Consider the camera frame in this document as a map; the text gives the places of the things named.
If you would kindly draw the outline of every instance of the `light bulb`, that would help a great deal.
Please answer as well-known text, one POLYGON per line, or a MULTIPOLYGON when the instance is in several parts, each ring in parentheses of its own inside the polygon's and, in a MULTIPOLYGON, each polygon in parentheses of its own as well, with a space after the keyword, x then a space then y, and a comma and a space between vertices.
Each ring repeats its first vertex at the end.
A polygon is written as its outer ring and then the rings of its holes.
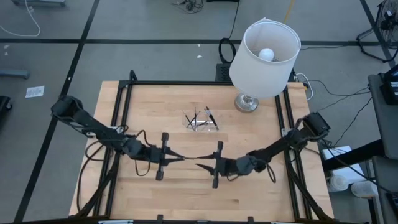
POLYGON ((269 48, 264 48, 260 51, 259 58, 271 62, 274 59, 274 51, 269 48))

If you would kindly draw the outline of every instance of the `table lamp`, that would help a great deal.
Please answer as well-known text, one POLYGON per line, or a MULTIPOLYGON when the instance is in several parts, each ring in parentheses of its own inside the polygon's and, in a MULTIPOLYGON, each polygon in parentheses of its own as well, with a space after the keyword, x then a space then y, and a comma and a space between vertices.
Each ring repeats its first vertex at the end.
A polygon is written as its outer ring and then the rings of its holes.
POLYGON ((300 48, 299 36, 283 23, 263 18, 246 29, 229 69, 240 91, 235 107, 250 113, 258 107, 258 98, 281 93, 300 48))

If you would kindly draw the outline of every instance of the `table leg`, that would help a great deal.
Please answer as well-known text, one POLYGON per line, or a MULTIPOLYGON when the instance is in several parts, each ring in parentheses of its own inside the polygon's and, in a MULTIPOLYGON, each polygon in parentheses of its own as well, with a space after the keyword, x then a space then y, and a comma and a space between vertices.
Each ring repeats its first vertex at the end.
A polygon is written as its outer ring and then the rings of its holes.
POLYGON ((348 165, 353 165, 359 162, 370 160, 373 156, 383 156, 383 155, 384 155, 383 143, 379 139, 374 142, 370 142, 369 144, 366 144, 362 147, 354 149, 350 152, 346 152, 344 154, 322 161, 323 171, 328 172, 331 170, 345 167, 337 159, 347 163, 348 165))

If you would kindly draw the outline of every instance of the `pen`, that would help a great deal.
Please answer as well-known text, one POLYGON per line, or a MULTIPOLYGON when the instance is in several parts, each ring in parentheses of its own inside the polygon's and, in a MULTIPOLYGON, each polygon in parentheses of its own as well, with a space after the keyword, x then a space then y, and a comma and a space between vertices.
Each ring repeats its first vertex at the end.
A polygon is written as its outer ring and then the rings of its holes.
POLYGON ((214 117, 213 117, 213 115, 211 114, 209 107, 206 106, 205 111, 206 111, 206 114, 207 114, 207 115, 209 116, 209 118, 211 119, 211 121, 213 122, 214 126, 216 127, 216 130, 219 131, 220 129, 218 128, 217 123, 216 123, 216 120, 214 120, 214 117))

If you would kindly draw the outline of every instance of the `wooden table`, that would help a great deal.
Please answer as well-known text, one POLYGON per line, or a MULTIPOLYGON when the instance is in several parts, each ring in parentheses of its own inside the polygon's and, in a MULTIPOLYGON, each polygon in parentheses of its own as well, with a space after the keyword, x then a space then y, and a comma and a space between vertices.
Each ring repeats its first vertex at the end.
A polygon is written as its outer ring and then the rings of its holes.
MULTIPOLYGON (((103 82, 96 105, 94 117, 107 125, 111 122, 117 88, 118 82, 103 82)), ((234 107, 237 93, 234 86, 134 85, 127 133, 136 134, 145 129, 148 141, 160 146, 161 133, 168 132, 172 150, 187 157, 211 154, 216 151, 217 141, 223 141, 223 157, 237 158, 280 139, 275 99, 260 100, 255 112, 244 114, 234 107), (194 133, 187 130, 182 125, 182 110, 205 106, 212 110, 220 131, 194 133)), ((289 95, 295 119, 309 114, 301 83, 289 83, 289 95)), ((283 97, 281 100, 285 125, 288 126, 283 97)), ((313 143, 308 147, 318 150, 313 143)), ((103 158, 103 153, 104 150, 98 154, 98 158, 103 158)), ((333 217, 319 156, 308 151, 302 151, 301 155, 309 192, 326 214, 333 217)), ((163 214, 165 220, 245 221, 252 216, 255 221, 294 221, 283 153, 275 156, 271 162, 276 184, 264 171, 260 174, 253 172, 233 182, 220 177, 218 189, 212 189, 212 176, 197 167, 196 162, 210 166, 215 163, 214 160, 204 159, 172 163, 165 167, 164 179, 159 182, 155 180, 157 164, 150 168, 145 177, 138 177, 134 161, 122 156, 111 218, 153 220, 158 214, 163 214)), ((148 163, 137 163, 140 173, 144 173, 148 163)), ((86 167, 81 183, 82 205, 98 185, 101 166, 101 162, 89 162, 86 167)), ((302 202, 301 194, 297 192, 297 198, 302 202)), ((103 194, 102 211, 107 193, 106 190, 103 194)), ((70 209, 70 214, 75 213, 76 193, 70 209)), ((304 218, 302 203, 300 214, 304 218)))

